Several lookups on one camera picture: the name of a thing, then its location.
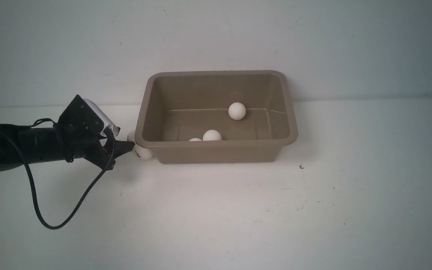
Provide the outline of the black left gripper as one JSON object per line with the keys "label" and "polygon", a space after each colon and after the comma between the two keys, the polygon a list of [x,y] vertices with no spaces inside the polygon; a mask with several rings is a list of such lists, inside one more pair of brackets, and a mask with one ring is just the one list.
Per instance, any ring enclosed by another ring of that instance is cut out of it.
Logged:
{"label": "black left gripper", "polygon": [[[89,128],[68,126],[64,128],[64,156],[67,162],[83,158],[102,170],[111,170],[115,161],[111,157],[112,150],[101,144],[104,139],[100,134],[93,133]],[[133,151],[132,141],[114,141],[114,156],[122,156]]]}

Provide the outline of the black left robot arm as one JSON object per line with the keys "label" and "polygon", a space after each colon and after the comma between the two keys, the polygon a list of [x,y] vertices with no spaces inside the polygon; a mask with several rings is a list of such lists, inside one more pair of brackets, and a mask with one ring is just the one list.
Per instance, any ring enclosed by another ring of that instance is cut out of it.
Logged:
{"label": "black left robot arm", "polygon": [[86,159],[112,170],[115,159],[133,150],[132,141],[118,141],[87,127],[54,123],[52,127],[0,124],[0,171],[24,164]]}

